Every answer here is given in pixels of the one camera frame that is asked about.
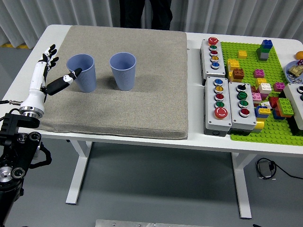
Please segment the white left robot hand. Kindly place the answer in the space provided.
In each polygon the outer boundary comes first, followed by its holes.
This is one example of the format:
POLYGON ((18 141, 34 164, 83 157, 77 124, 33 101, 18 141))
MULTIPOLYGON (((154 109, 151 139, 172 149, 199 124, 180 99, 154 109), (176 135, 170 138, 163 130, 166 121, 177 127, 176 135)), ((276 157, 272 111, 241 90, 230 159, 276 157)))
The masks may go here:
POLYGON ((51 82, 49 85, 46 85, 48 72, 59 60, 58 57, 54 57, 56 52, 56 46, 53 44, 42 54, 42 58, 36 63, 29 87, 29 95, 20 105, 19 112, 21 114, 25 115, 32 113, 41 117, 45 111, 45 96, 52 96, 67 88, 82 72, 81 68, 77 68, 69 74, 51 82))

